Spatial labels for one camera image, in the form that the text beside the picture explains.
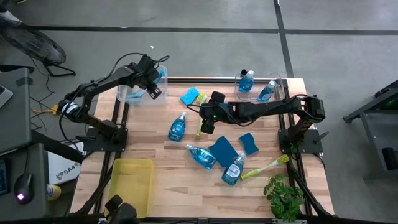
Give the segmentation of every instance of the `yellow plastic bin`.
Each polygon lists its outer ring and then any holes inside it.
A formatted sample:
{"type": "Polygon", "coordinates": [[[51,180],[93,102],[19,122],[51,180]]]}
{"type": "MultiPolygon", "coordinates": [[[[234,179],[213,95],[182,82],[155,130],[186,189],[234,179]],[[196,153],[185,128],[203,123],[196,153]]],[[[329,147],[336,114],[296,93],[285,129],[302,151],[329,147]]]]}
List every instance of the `yellow plastic bin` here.
{"type": "Polygon", "coordinates": [[[137,210],[137,218],[145,218],[148,216],[153,172],[154,162],[150,159],[116,159],[108,200],[118,194],[123,202],[137,210]]]}

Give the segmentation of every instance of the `bottle cap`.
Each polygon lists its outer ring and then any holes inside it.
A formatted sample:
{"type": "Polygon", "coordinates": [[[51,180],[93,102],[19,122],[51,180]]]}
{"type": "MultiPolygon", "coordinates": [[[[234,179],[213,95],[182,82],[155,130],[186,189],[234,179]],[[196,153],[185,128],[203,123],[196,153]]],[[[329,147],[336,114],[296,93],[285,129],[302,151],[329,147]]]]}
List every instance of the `bottle cap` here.
{"type": "Polygon", "coordinates": [[[268,83],[268,86],[270,87],[270,88],[275,88],[275,81],[274,80],[271,80],[271,81],[269,81],[269,83],[268,83]]]}
{"type": "Polygon", "coordinates": [[[253,70],[250,70],[250,71],[248,71],[248,74],[246,75],[246,77],[252,78],[253,75],[254,75],[254,71],[253,71],[253,70]]]}
{"type": "Polygon", "coordinates": [[[246,69],[243,69],[242,71],[241,71],[241,75],[246,75],[248,73],[248,71],[246,70],[246,69]]]}

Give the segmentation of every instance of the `scrub brush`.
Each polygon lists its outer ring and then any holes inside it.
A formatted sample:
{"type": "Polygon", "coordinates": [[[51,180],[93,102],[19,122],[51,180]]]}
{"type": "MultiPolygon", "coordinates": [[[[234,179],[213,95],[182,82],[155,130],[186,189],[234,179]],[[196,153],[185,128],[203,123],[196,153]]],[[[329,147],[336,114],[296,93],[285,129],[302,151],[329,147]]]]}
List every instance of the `scrub brush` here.
{"type": "Polygon", "coordinates": [[[277,166],[277,165],[280,165],[280,164],[284,164],[284,163],[286,163],[288,161],[289,161],[289,157],[287,155],[283,155],[283,156],[279,157],[278,159],[276,159],[271,164],[269,164],[268,166],[265,166],[265,167],[260,168],[260,169],[252,170],[252,171],[248,172],[247,174],[242,175],[241,176],[241,180],[246,179],[248,177],[255,176],[255,175],[259,174],[260,172],[262,172],[263,170],[265,170],[267,168],[274,167],[274,166],[277,166]]]}
{"type": "MultiPolygon", "coordinates": [[[[207,96],[206,96],[206,94],[204,94],[204,93],[200,93],[199,95],[198,95],[198,97],[197,97],[197,99],[196,99],[196,102],[197,103],[199,103],[199,105],[201,105],[202,103],[204,103],[205,101],[206,101],[206,99],[207,99],[207,96]]],[[[202,121],[203,121],[203,119],[202,118],[200,118],[199,119],[199,124],[198,124],[198,129],[197,129],[197,133],[196,133],[196,137],[200,137],[200,129],[201,129],[201,126],[202,126],[202,121]]]]}

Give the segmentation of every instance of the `computer mouse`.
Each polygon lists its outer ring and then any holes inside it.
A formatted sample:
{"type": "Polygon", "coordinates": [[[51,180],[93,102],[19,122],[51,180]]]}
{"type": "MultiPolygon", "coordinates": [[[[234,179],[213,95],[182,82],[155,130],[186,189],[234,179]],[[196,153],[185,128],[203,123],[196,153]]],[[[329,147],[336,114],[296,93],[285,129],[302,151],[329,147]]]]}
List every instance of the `computer mouse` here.
{"type": "Polygon", "coordinates": [[[34,196],[32,174],[25,173],[17,178],[14,185],[14,194],[20,205],[25,205],[32,201],[34,196]]]}

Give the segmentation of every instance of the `blue dish soap bottle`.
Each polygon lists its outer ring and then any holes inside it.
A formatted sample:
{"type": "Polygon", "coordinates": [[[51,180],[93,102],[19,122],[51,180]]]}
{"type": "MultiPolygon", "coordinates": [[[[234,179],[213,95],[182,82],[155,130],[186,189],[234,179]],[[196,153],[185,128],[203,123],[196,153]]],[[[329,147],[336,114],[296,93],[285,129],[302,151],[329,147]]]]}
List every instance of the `blue dish soap bottle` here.
{"type": "Polygon", "coordinates": [[[182,136],[185,132],[185,115],[187,112],[182,114],[173,122],[172,127],[169,131],[169,139],[173,141],[181,141],[182,136]]]}
{"type": "Polygon", "coordinates": [[[227,182],[231,186],[236,184],[236,181],[238,181],[243,171],[243,162],[245,157],[245,153],[242,153],[232,162],[223,174],[223,181],[227,182]]]}
{"type": "Polygon", "coordinates": [[[275,81],[271,80],[266,87],[261,91],[258,100],[259,101],[268,101],[269,98],[272,97],[272,94],[274,94],[275,91],[275,81]]]}
{"type": "Polygon", "coordinates": [[[248,71],[247,74],[243,75],[241,81],[239,82],[239,91],[241,91],[242,93],[247,93],[251,90],[254,84],[253,76],[254,76],[253,70],[250,70],[248,71]]]}
{"type": "Polygon", "coordinates": [[[189,144],[187,144],[185,148],[191,152],[193,159],[206,169],[211,169],[216,162],[216,158],[212,155],[212,153],[204,148],[194,147],[189,144]]]}

